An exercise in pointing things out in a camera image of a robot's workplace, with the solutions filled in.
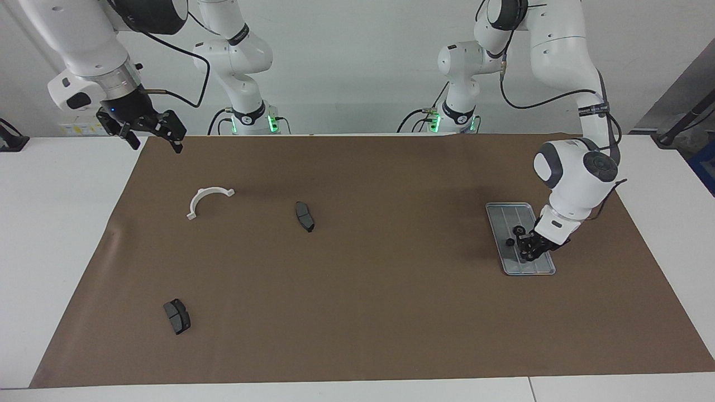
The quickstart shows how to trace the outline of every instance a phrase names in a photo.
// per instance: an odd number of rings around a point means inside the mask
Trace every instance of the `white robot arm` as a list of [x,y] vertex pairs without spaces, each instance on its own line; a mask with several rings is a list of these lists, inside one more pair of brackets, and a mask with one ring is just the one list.
[[107,133],[132,148],[139,147],[134,130],[162,137],[181,152],[184,125],[172,110],[154,110],[117,31],[128,30],[124,19],[131,19],[142,31],[174,34],[186,21],[187,0],[20,0],[20,5],[67,67],[48,84],[60,109],[101,106],[97,118]]
[[554,89],[571,93],[581,119],[583,138],[547,142],[534,159],[537,175],[552,193],[534,229],[527,233],[521,228],[516,234],[521,256],[535,260],[566,244],[616,186],[621,156],[611,126],[615,120],[601,75],[588,55],[579,0],[485,0],[482,6],[474,28],[477,42],[448,46],[440,53],[440,69],[449,76],[451,86],[440,108],[439,131],[459,132],[467,127],[478,95],[472,76],[499,71],[494,66],[501,60],[503,80],[508,45],[518,29],[531,33],[534,75]]
[[[194,53],[211,62],[211,74],[231,100],[238,134],[279,134],[277,110],[261,97],[256,81],[247,74],[267,71],[273,63],[268,44],[249,30],[234,0],[199,0],[208,29],[222,36],[198,43]],[[196,62],[205,72],[206,66]]]

